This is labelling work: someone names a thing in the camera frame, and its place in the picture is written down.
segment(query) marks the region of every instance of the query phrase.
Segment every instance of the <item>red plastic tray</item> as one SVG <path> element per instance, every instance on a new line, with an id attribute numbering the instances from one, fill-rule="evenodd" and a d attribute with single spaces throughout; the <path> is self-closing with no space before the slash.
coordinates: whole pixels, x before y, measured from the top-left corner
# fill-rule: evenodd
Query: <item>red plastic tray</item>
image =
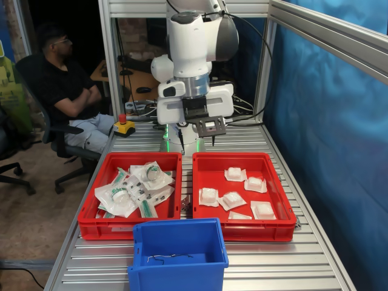
<path id="1" fill-rule="evenodd" d="M 117 167 L 127 170 L 131 165 L 158 162 L 163 171 L 176 171 L 175 191 L 163 203 L 155 207 L 158 218 L 142 218 L 136 209 L 129 217 L 95 218 L 99 200 L 95 188 L 111 183 L 117 175 Z M 132 228 L 145 221 L 180 219 L 182 189 L 182 154 L 180 153 L 109 153 L 101 165 L 97 177 L 78 215 L 78 224 L 84 239 L 133 239 Z"/>
<path id="2" fill-rule="evenodd" d="M 229 167 L 246 169 L 248 178 L 264 177 L 267 193 L 246 191 L 244 182 L 227 181 L 224 170 Z M 236 191 L 247 202 L 230 211 L 249 215 L 252 220 L 228 219 L 223 207 L 199 204 L 199 189 L 214 188 L 218 196 Z M 256 220 L 250 208 L 251 201 L 268 201 L 276 220 Z M 284 193 L 271 159 L 266 153 L 195 153 L 193 155 L 193 218 L 218 217 L 226 241 L 291 241 L 296 216 Z"/>

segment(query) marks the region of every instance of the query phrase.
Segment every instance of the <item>chair wheel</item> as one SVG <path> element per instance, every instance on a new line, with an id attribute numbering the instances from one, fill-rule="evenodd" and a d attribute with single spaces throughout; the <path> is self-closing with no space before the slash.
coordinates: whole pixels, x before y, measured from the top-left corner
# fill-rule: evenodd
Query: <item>chair wheel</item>
<path id="1" fill-rule="evenodd" d="M 55 186 L 55 192 L 57 194 L 61 194 L 62 192 L 65 192 L 65 189 L 63 189 L 63 187 L 61 187 L 60 185 L 57 185 Z"/>
<path id="2" fill-rule="evenodd" d="M 21 176 L 23 174 L 23 170 L 22 168 L 15 168 L 13 170 L 13 173 L 16 175 L 16 176 Z"/>
<path id="3" fill-rule="evenodd" d="M 27 188 L 27 194 L 29 196 L 34 195 L 35 193 L 36 193 L 36 190 L 33 187 L 28 187 Z"/>

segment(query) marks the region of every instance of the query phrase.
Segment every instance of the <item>black t-shirt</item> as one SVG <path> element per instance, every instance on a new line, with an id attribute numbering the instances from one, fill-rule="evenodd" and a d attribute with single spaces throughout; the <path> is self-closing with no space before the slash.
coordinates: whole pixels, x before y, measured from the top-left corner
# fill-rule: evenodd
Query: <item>black t-shirt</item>
<path id="1" fill-rule="evenodd" d="M 90 89 L 95 83 L 86 74 L 84 69 L 73 60 L 65 62 L 67 71 L 55 67 L 43 58 L 43 72 L 41 80 L 35 84 L 39 100 L 48 111 L 55 123 L 67 123 L 74 119 L 89 119 L 98 114 L 94 106 L 86 107 L 77 117 L 67 116 L 54 105 L 68 98 L 75 100 L 82 93 L 83 88 Z"/>

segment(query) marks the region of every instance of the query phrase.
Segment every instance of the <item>floor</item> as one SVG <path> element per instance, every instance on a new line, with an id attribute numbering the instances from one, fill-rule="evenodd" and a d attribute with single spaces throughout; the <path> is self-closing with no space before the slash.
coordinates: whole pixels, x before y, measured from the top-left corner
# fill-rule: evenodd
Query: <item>floor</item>
<path id="1" fill-rule="evenodd" d="M 65 192 L 57 195 L 54 180 L 81 167 L 77 159 L 64 165 L 47 144 L 34 144 L 0 166 L 19 162 L 23 175 L 36 194 L 27 196 L 25 187 L 0 183 L 0 263 L 2 260 L 54 261 L 62 246 L 79 203 L 87 187 L 88 175 L 63 184 Z M 16 177 L 12 170 L 5 175 Z M 50 270 L 31 270 L 44 286 Z M 0 271 L 1 291 L 42 290 L 25 271 Z"/>

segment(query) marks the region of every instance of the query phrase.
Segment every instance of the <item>hair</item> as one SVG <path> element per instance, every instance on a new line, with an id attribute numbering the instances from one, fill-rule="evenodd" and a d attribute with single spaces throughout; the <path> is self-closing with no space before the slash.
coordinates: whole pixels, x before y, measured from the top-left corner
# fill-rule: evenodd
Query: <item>hair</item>
<path id="1" fill-rule="evenodd" d="M 45 23 L 36 30 L 39 48 L 44 52 L 47 46 L 54 40 L 66 35 L 65 30 L 56 23 Z"/>

